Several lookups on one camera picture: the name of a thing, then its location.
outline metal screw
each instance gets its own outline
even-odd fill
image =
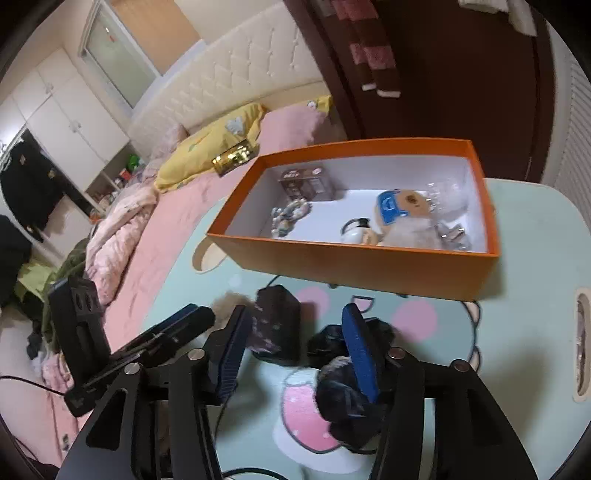
[[[137,372],[139,372],[139,364],[136,364],[135,362],[132,364],[127,364],[125,365],[124,371],[125,375],[135,375]]]
[[[465,360],[454,360],[452,362],[452,367],[459,372],[467,372],[470,370],[470,364]]]
[[[200,348],[194,348],[187,356],[190,360],[201,360],[205,356],[205,351]]]
[[[393,360],[402,360],[406,356],[406,352],[395,346],[388,350],[388,356]]]

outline green object on shelf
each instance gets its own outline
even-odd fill
[[[133,173],[139,167],[139,157],[137,155],[130,155],[127,161],[127,169]]]

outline pink and brown striped towel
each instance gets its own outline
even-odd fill
[[[332,0],[347,35],[363,90],[382,97],[400,96],[400,78],[392,47],[371,0]]]

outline gold tissue box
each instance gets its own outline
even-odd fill
[[[212,160],[213,168],[215,168],[218,175],[223,177],[229,171],[234,170],[234,168],[239,167],[254,157],[256,157],[255,149],[248,139],[245,139],[214,158]]]

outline white cloth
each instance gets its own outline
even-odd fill
[[[505,12],[509,14],[509,22],[519,33],[535,37],[534,17],[525,0],[457,0],[460,7],[478,10],[489,14]]]

